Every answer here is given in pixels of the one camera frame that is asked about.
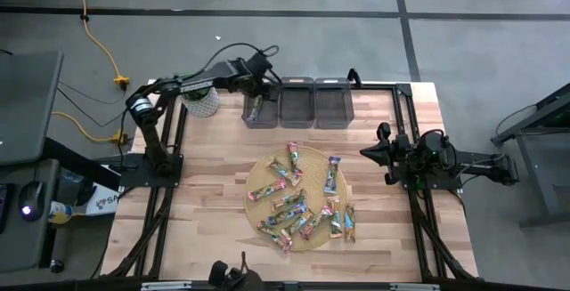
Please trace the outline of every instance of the round wooden tray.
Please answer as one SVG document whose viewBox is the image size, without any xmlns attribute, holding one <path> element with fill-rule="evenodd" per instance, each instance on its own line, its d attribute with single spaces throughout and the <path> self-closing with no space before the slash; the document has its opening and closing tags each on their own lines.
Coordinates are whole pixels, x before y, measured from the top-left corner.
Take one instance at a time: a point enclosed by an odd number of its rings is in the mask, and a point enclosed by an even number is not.
<svg viewBox="0 0 570 291">
<path fill-rule="evenodd" d="M 274 192 L 269 197 L 261 198 L 256 202 L 251 202 L 248 198 L 249 191 L 263 188 L 264 186 L 279 179 L 278 174 L 272 168 L 266 166 L 271 159 L 277 158 L 277 160 L 284 166 L 290 167 L 287 147 L 283 147 L 282 150 L 276 150 L 272 154 L 262 158 L 253 166 L 251 172 L 249 172 L 244 192 L 246 216 L 248 217 L 253 230 L 266 239 L 267 243 L 273 242 L 267 234 L 257 230 L 257 224 L 261 220 L 267 222 L 267 216 L 272 214 L 270 204 L 271 200 L 282 198 L 289 194 L 293 194 L 298 190 L 305 189 L 307 194 L 305 202 L 311 211 L 317 215 L 322 210 L 322 207 L 326 206 L 326 198 L 334 196 L 334 194 L 324 192 L 324 183 L 327 180 L 327 172 L 329 170 L 329 157 L 313 148 L 298 146 L 297 149 L 299 154 L 297 165 L 301 171 L 303 171 L 303 177 L 297 187 L 293 187 L 288 183 L 288 187 L 285 190 Z M 337 195 L 340 196 L 340 205 L 338 206 L 338 209 L 341 213 L 342 219 L 346 207 L 346 180 L 340 171 L 341 166 L 342 160 L 340 161 L 337 171 Z M 281 229 L 293 223 L 295 221 L 294 219 L 276 225 L 275 229 L 277 231 L 281 231 Z M 311 238 L 309 238 L 308 241 L 301 238 L 298 232 L 293 234 L 293 246 L 291 247 L 291 251 L 311 250 L 323 245 L 329 239 L 330 221 L 325 221 L 313 231 Z"/>
</svg>

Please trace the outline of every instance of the white mesh cup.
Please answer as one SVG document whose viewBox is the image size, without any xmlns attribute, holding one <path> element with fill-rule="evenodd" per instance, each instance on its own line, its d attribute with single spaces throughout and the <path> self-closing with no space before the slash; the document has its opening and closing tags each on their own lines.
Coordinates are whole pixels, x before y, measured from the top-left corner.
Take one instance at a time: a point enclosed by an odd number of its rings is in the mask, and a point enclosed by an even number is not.
<svg viewBox="0 0 570 291">
<path fill-rule="evenodd" d="M 188 113 L 195 117 L 211 117 L 220 108 L 220 96 L 214 87 L 210 88 L 208 95 L 199 101 L 190 101 L 186 95 L 182 95 L 181 99 Z"/>
</svg>

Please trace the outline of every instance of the computer mouse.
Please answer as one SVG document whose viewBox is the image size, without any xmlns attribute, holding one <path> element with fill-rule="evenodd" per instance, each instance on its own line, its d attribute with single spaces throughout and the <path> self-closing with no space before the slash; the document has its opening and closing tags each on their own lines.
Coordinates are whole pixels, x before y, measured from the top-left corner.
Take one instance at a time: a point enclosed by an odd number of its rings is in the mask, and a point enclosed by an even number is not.
<svg viewBox="0 0 570 291">
<path fill-rule="evenodd" d="M 33 222 L 44 213 L 44 183 L 32 181 L 21 188 L 18 207 L 24 221 Z"/>
</svg>

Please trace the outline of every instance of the clear plastic bin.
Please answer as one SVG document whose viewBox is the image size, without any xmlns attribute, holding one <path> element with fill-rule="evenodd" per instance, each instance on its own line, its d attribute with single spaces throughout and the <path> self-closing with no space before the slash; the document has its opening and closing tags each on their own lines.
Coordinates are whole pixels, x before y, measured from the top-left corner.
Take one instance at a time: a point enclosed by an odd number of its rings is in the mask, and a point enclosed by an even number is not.
<svg viewBox="0 0 570 291">
<path fill-rule="evenodd" d="M 248 121 L 248 117 L 253 109 L 254 99 L 248 96 L 243 97 L 243 113 L 241 119 L 248 128 L 271 129 L 277 127 L 278 102 L 264 100 L 261 110 L 254 121 Z"/>
<path fill-rule="evenodd" d="M 310 77 L 284 77 L 280 121 L 285 128 L 309 128 L 314 121 L 314 81 Z"/>
<path fill-rule="evenodd" d="M 346 78 L 317 78 L 314 87 L 316 127 L 347 128 L 354 119 L 350 82 Z"/>
</svg>

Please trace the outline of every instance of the granola bar wrapper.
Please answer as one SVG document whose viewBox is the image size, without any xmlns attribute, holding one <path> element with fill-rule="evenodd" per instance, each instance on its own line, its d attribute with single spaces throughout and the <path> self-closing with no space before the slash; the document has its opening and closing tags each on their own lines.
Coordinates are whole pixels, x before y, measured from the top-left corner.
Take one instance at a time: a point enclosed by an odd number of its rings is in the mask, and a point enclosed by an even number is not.
<svg viewBox="0 0 570 291">
<path fill-rule="evenodd" d="M 327 204 L 329 205 L 330 210 L 332 211 L 333 215 L 330 218 L 330 237 L 331 238 L 338 238 L 342 237 L 342 228 L 340 224 L 342 223 L 340 220 L 340 211 L 338 207 L 340 205 L 340 197 L 328 197 Z"/>
<path fill-rule="evenodd" d="M 257 229 L 263 233 L 266 233 L 277 246 L 279 246 L 283 251 L 287 252 L 291 249 L 293 242 L 291 239 L 282 238 L 281 234 L 277 232 L 270 224 L 265 221 L 260 221 L 257 224 Z"/>
<path fill-rule="evenodd" d="M 274 215 L 269 215 L 267 221 L 271 225 L 277 225 L 283 221 L 290 220 L 297 214 L 306 212 L 309 208 L 306 206 L 305 201 L 301 201 L 289 209 L 283 209 Z"/>
<path fill-rule="evenodd" d="M 261 95 L 256 96 L 256 98 L 253 99 L 253 107 L 251 108 L 251 113 L 249 114 L 249 117 L 246 118 L 246 120 L 249 122 L 257 120 L 257 116 L 259 115 L 259 111 L 261 111 L 263 104 L 263 97 Z"/>
<path fill-rule="evenodd" d="M 269 195 L 272 195 L 274 192 L 283 190 L 285 188 L 287 188 L 287 182 L 285 179 L 280 178 L 279 180 L 267 185 L 266 187 L 248 192 L 248 198 L 252 202 L 255 202 L 260 198 L 267 197 Z"/>
<path fill-rule="evenodd" d="M 330 207 L 323 206 L 321 212 L 310 223 L 301 229 L 299 232 L 301 238 L 308 240 L 311 236 L 311 233 L 313 233 L 314 228 L 319 226 L 319 224 L 323 223 L 325 219 L 330 218 L 332 215 L 333 213 Z"/>
<path fill-rule="evenodd" d="M 352 203 L 346 205 L 345 241 L 356 242 L 356 222 L 354 221 L 354 204 Z"/>
<path fill-rule="evenodd" d="M 295 204 L 305 201 L 306 191 L 301 189 L 295 194 L 288 195 L 287 197 L 277 198 L 271 201 L 271 212 L 275 213 L 285 206 L 294 206 Z"/>
<path fill-rule="evenodd" d="M 265 221 L 260 221 L 257 224 L 257 229 L 267 235 L 269 235 L 271 237 L 271 240 L 273 240 L 273 242 L 277 242 L 277 239 L 279 238 L 279 232 L 276 231 L 271 225 L 269 225 L 267 222 Z"/>
<path fill-rule="evenodd" d="M 299 160 L 299 152 L 297 151 L 297 143 L 290 142 L 287 144 L 287 150 L 289 151 L 289 160 L 291 161 L 291 170 L 294 175 L 301 177 L 303 171 L 297 167 L 297 162 Z"/>
<path fill-rule="evenodd" d="M 281 177 L 284 177 L 287 180 L 289 180 L 289 182 L 293 186 L 297 186 L 297 184 L 299 184 L 299 182 L 301 181 L 300 176 L 293 174 L 286 166 L 279 163 L 279 161 L 276 158 L 273 158 L 273 160 L 269 161 L 269 163 L 267 163 L 267 166 L 275 170 Z"/>
<path fill-rule="evenodd" d="M 287 233 L 290 238 L 293 235 L 293 233 L 297 232 L 298 230 L 303 228 L 305 224 L 309 223 L 309 221 L 311 221 L 313 217 L 314 217 L 313 211 L 307 208 L 306 211 L 303 214 L 301 214 L 301 216 L 299 216 L 292 224 L 281 230 L 281 235 L 283 235 L 283 233 Z"/>
<path fill-rule="evenodd" d="M 281 250 L 283 250 L 283 252 L 287 253 L 291 249 L 291 246 L 293 245 L 293 240 L 291 239 L 291 236 L 287 232 L 282 231 L 279 237 L 277 238 L 277 241 L 275 241 L 275 243 L 277 243 L 277 245 L 281 248 Z"/>
<path fill-rule="evenodd" d="M 337 194 L 337 170 L 339 157 L 329 158 L 329 173 L 327 174 L 327 181 L 324 184 L 324 191 L 326 193 Z"/>
</svg>

